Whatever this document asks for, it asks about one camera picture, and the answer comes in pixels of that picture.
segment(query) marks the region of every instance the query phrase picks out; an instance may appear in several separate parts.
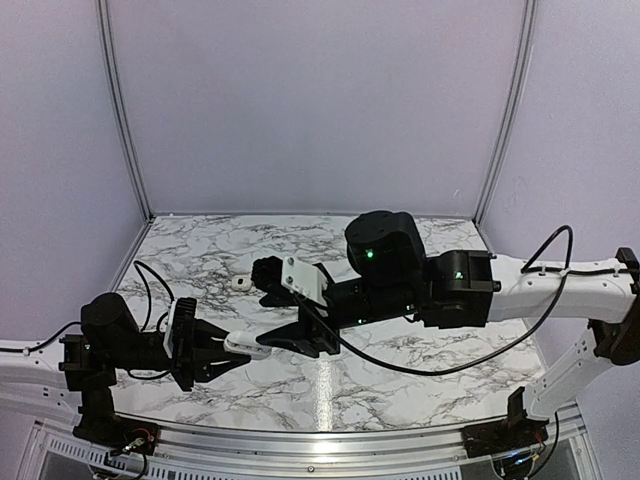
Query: small white object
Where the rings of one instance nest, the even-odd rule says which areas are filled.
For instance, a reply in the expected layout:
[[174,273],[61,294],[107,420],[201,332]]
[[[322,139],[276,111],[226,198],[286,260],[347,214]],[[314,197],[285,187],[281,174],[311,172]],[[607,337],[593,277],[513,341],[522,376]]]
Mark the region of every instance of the small white object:
[[173,317],[176,314],[177,303],[177,300],[174,300],[171,303],[171,308],[169,310],[169,319],[167,320],[167,331],[164,332],[164,340],[162,341],[164,351],[169,358],[173,358]]
[[287,290],[299,293],[319,305],[327,306],[327,301],[322,296],[322,292],[327,288],[327,279],[317,267],[309,263],[295,257],[285,257],[280,283]]
[[256,336],[249,332],[237,330],[229,333],[224,339],[224,350],[229,353],[249,355],[253,360],[263,360],[271,355],[271,347],[256,342]]
[[250,275],[236,275],[231,279],[231,290],[248,292],[253,287]]

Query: gray vein pattern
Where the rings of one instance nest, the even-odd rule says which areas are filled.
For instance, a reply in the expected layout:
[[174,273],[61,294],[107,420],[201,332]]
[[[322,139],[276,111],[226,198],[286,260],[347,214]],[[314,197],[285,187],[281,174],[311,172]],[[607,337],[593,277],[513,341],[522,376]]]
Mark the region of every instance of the gray vein pattern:
[[[337,280],[355,276],[346,260],[343,216],[161,217],[137,259],[156,269],[176,297],[198,300],[198,318],[225,330],[256,334],[295,321],[295,309],[265,309],[261,292],[231,290],[233,275],[251,271],[254,260],[295,255],[323,262]],[[416,219],[427,253],[483,249],[473,224],[463,220]],[[168,298],[151,282],[154,313]],[[130,268],[119,288],[143,323],[146,297]],[[440,370],[473,360],[525,332],[521,320],[485,329],[437,330],[404,319],[343,331],[367,353],[399,365]],[[519,385],[542,372],[535,346],[525,342],[494,361],[440,378],[383,370],[343,351],[313,360],[277,350],[185,393],[171,378],[133,380],[119,372],[114,388],[118,411],[187,424],[270,431],[365,431],[405,429],[476,420],[506,413]]]

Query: white plastic arm segment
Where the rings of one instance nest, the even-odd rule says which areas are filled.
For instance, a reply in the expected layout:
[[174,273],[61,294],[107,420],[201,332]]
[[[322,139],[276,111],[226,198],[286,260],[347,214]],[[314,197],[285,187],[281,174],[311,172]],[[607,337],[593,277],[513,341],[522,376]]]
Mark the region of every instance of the white plastic arm segment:
[[[493,294],[489,322],[510,318],[540,317],[558,290],[561,274],[540,272],[521,274],[524,260],[498,255],[491,260],[494,281],[501,283]],[[563,269],[563,262],[536,262],[534,267]],[[615,258],[601,262],[572,263],[571,270],[593,271],[626,268]],[[564,291],[552,317],[591,318],[620,323],[636,298],[631,292],[633,279],[628,273],[597,276],[568,275]]]

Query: white bracket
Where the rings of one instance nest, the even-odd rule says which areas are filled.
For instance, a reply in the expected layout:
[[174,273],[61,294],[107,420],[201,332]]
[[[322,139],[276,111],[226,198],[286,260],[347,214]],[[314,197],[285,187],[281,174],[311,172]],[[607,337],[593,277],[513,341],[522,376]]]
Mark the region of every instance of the white bracket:
[[176,314],[177,300],[174,300],[169,307],[169,318],[167,319],[167,330],[164,333],[164,340],[162,346],[167,354],[167,357],[173,358],[173,317]]
[[549,420],[562,405],[613,367],[608,358],[596,357],[595,348],[593,330],[586,330],[544,375],[525,387],[523,400],[528,419]]
[[298,293],[318,305],[327,306],[327,301],[322,296],[328,285],[327,278],[320,269],[309,263],[295,257],[285,257],[282,262],[281,284],[287,290]]

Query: wire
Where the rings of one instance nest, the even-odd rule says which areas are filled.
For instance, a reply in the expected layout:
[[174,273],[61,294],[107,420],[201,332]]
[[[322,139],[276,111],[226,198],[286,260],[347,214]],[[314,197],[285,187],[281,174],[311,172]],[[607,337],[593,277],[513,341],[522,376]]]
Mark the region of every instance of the wire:
[[151,309],[153,308],[151,289],[149,288],[149,282],[147,282],[147,278],[142,273],[142,270],[140,270],[140,267],[134,263],[133,268],[135,268],[136,272],[138,272],[138,275],[140,276],[140,278],[142,279],[142,283],[144,284],[144,289],[147,292],[147,318],[144,320],[144,325],[142,326],[141,330],[144,332],[144,330],[147,328],[147,325],[149,325],[149,320],[151,319]]
[[163,313],[162,316],[158,319],[158,321],[156,322],[156,333],[161,334],[162,332],[160,331],[160,325],[162,324],[162,321],[167,318],[169,316],[169,314],[167,312]]
[[[27,351],[29,353],[33,353],[36,350],[41,350],[43,348],[47,348],[49,345],[51,345],[53,342],[56,341],[56,339],[62,335],[67,329],[73,327],[74,325],[80,325],[80,322],[69,322],[67,323],[64,327],[62,327],[60,330],[58,330],[56,333],[54,333],[51,338],[49,338],[48,340],[45,340],[44,342],[42,342],[40,345],[36,345],[33,347],[25,347],[27,349]],[[24,352],[24,348],[0,348],[0,352],[5,352],[5,353],[22,353]]]
[[147,455],[145,453],[142,454],[142,462],[142,471],[131,480],[140,480],[147,474],[147,470],[149,469],[149,460],[147,459]]
[[171,301],[173,302],[175,300],[175,297],[173,296],[173,292],[171,291],[171,287],[167,284],[167,282],[164,281],[164,278],[162,278],[160,276],[160,274],[158,272],[156,272],[153,268],[151,268],[149,265],[147,265],[146,263],[141,262],[140,260],[135,260],[133,262],[133,266],[139,266],[144,268],[147,272],[149,272],[151,275],[153,275],[156,280],[158,280],[160,282],[160,284],[164,287],[164,289],[167,291],[167,293],[169,294],[169,298],[171,299]]
[[160,284],[164,287],[164,289],[169,294],[169,298],[171,299],[172,302],[174,301],[175,297],[173,296],[171,287],[169,287],[169,285],[164,280],[164,278],[162,278],[160,274],[156,272],[153,268],[151,268],[149,265],[141,262],[140,260],[135,260],[133,262],[133,268],[135,268],[136,272],[138,272],[138,275],[142,279],[142,283],[144,284],[144,289],[147,293],[147,316],[144,320],[144,324],[142,325],[142,329],[141,329],[141,331],[144,332],[147,329],[147,326],[149,325],[149,320],[151,320],[151,310],[153,308],[153,305],[152,305],[152,298],[151,298],[151,289],[149,288],[149,282],[147,282],[147,279],[142,273],[142,270],[140,270],[140,268],[144,268],[147,272],[153,275],[156,278],[156,280],[160,282]]
[[[563,271],[563,269],[558,267],[530,267],[524,273],[537,273],[537,272],[543,272],[543,271],[549,272],[549,273],[560,273]],[[603,268],[600,270],[587,270],[587,271],[569,270],[567,272],[567,275],[575,275],[577,277],[595,277],[598,275],[612,275],[614,273],[616,273],[616,270],[613,268]],[[621,268],[620,270],[617,271],[617,273],[635,274],[635,273],[640,273],[640,270],[636,270],[633,268]]]
[[545,459],[542,461],[542,463],[536,469],[536,471],[533,472],[531,475],[529,475],[529,478],[533,478],[540,473],[540,470],[542,470],[547,465],[547,463],[549,463],[549,460],[551,460],[551,456],[553,455],[553,452],[555,452],[556,448],[558,448],[558,441],[560,440],[560,419],[558,418],[558,412],[555,413],[554,417],[556,420],[556,438],[553,440],[553,445],[551,446],[549,455],[545,457]]
[[[530,266],[547,249],[547,247],[551,244],[551,242],[553,242],[553,240],[555,240],[558,237],[558,235],[560,233],[564,232],[564,231],[567,232],[568,237],[569,237],[568,241],[567,241],[567,253],[565,255],[565,268],[569,268],[569,265],[571,263],[571,254],[573,253],[573,229],[568,225],[563,225],[562,227],[558,228],[555,232],[553,232],[551,234],[551,236],[544,242],[544,244],[538,249],[538,251],[533,255],[533,257],[531,257],[531,260],[529,260],[527,262],[527,264],[525,265],[525,267],[523,267],[523,270],[526,270],[526,268],[528,268],[528,266]],[[377,359],[375,357],[372,357],[371,355],[368,355],[368,354],[364,353],[363,351],[357,349],[356,347],[351,345],[348,341],[343,339],[339,334],[334,332],[333,329],[331,327],[329,327],[329,325],[327,325],[325,323],[325,321],[322,319],[322,317],[320,315],[318,315],[318,313],[314,309],[309,307],[299,295],[294,294],[293,298],[294,298],[294,301],[303,310],[305,310],[305,312],[308,313],[311,316],[311,318],[313,318],[315,320],[316,323],[318,323],[322,328],[324,328],[331,337],[333,337],[338,343],[340,343],[340,345],[345,347],[351,353],[353,353],[353,354],[357,355],[358,357],[362,358],[363,360],[366,360],[366,361],[368,361],[370,363],[373,363],[374,365],[377,365],[379,367],[386,368],[388,370],[392,370],[394,372],[408,373],[408,374],[411,374],[411,375],[418,375],[418,376],[421,376],[421,377],[440,377],[440,376],[443,376],[443,375],[451,375],[453,373],[458,373],[458,372],[461,372],[463,370],[467,370],[469,368],[476,367],[476,366],[478,366],[478,365],[480,365],[482,363],[488,362],[489,360],[493,360],[497,356],[502,355],[503,353],[507,352],[508,350],[511,350],[516,345],[519,345],[520,343],[524,342],[526,339],[528,339],[531,335],[533,335],[542,326],[542,324],[547,320],[547,318],[549,318],[549,316],[551,315],[551,312],[553,311],[553,309],[555,308],[556,304],[560,300],[560,296],[562,295],[562,292],[564,291],[564,287],[565,287],[566,283],[567,283],[567,277],[566,277],[566,275],[564,275],[560,279],[560,285],[558,286],[558,290],[556,290],[556,293],[553,296],[553,299],[551,300],[551,303],[549,304],[547,309],[544,311],[544,313],[542,314],[540,319],[536,322],[536,324],[528,332],[526,332],[524,335],[522,335],[521,337],[517,338],[513,342],[505,345],[504,347],[499,348],[498,350],[496,350],[496,351],[494,351],[494,352],[492,352],[492,353],[490,353],[488,355],[485,355],[484,357],[480,357],[480,358],[478,358],[476,360],[473,360],[473,361],[468,362],[468,363],[464,363],[462,365],[458,365],[456,367],[447,368],[445,370],[435,370],[435,371],[416,370],[416,369],[413,369],[413,368],[403,367],[403,366],[400,366],[400,365],[394,365],[392,363],[387,363],[387,362],[385,362],[383,360],[379,360],[379,359]]]
[[[93,448],[93,443],[89,446],[89,451],[91,451],[92,448]],[[142,477],[144,477],[147,474],[147,470],[149,470],[149,459],[147,458],[147,455],[142,452],[140,452],[140,454],[142,455],[142,470],[140,471],[140,473],[138,473],[135,477],[132,477],[130,480],[141,480]],[[93,470],[93,468],[91,467],[91,464],[89,463],[89,453],[88,452],[85,453],[84,457],[85,457],[85,465],[89,469],[89,472],[91,472],[92,478],[100,478],[100,479],[106,479],[106,480],[120,480],[121,478],[124,478],[124,475],[127,475],[127,474],[133,475],[133,472],[127,471],[126,466],[122,471],[122,473],[119,473],[116,476],[109,475],[106,472],[96,472]]]
[[161,378],[166,377],[170,373],[171,372],[167,370],[166,372],[159,373],[158,375],[151,375],[149,377],[138,377],[138,376],[134,375],[133,373],[131,373],[131,370],[127,370],[127,375],[129,375],[134,380],[159,380]]
[[529,267],[535,262],[540,255],[542,255],[549,245],[553,243],[553,241],[560,235],[562,232],[567,232],[569,238],[567,241],[567,254],[565,257],[564,268],[568,269],[571,263],[571,254],[573,253],[573,229],[569,225],[562,225],[555,232],[549,235],[542,246],[533,254],[533,257],[529,259],[527,263],[525,263],[524,267],[520,270],[520,273],[527,273],[529,271]]

